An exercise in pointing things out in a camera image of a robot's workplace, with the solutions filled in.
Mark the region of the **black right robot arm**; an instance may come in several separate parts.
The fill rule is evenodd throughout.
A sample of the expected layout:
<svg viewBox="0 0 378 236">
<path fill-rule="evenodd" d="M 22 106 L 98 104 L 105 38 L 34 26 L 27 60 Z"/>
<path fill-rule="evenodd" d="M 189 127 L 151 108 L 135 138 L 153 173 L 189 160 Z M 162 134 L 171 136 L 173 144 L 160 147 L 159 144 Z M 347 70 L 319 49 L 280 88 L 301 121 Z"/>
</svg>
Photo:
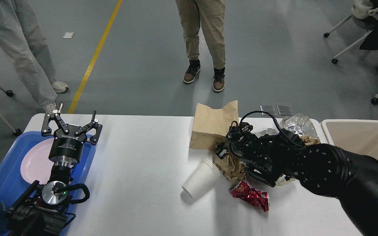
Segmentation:
<svg viewBox="0 0 378 236">
<path fill-rule="evenodd" d="M 270 187 L 285 175 L 316 195 L 336 198 L 362 235 L 378 236 L 378 160 L 330 144 L 307 146 L 271 118 L 279 133 L 261 137 L 243 119 L 232 121 L 216 155 L 240 158 L 248 176 Z"/>
</svg>

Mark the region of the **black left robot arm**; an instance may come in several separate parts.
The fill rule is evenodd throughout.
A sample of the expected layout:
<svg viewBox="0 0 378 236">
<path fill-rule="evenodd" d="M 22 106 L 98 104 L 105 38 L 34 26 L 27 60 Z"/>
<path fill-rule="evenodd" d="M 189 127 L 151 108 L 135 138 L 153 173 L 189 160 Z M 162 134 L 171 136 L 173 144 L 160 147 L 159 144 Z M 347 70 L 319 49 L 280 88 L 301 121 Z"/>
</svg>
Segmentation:
<svg viewBox="0 0 378 236">
<path fill-rule="evenodd" d="M 53 162 L 51 175 L 46 184 L 35 180 L 9 208 L 5 215 L 9 236 L 58 236 L 75 219 L 67 208 L 90 198 L 85 184 L 72 184 L 72 171 L 80 163 L 84 145 L 97 144 L 103 126 L 95 110 L 87 125 L 67 124 L 61 118 L 62 106 L 45 115 L 41 128 L 42 136 L 54 137 L 48 155 Z"/>
</svg>

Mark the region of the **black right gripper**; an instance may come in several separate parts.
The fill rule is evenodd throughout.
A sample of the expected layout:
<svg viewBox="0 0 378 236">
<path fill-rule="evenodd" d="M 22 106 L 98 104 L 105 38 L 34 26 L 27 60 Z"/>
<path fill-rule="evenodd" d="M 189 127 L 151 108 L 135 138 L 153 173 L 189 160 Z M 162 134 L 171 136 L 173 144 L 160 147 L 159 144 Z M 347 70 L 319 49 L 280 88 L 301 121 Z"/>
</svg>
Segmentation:
<svg viewBox="0 0 378 236">
<path fill-rule="evenodd" d="M 247 122 L 232 121 L 225 141 L 215 147 L 216 156 L 223 160 L 229 152 L 242 160 L 257 161 L 258 149 L 254 145 L 258 143 L 258 138 L 251 133 L 252 130 L 253 125 Z"/>
</svg>

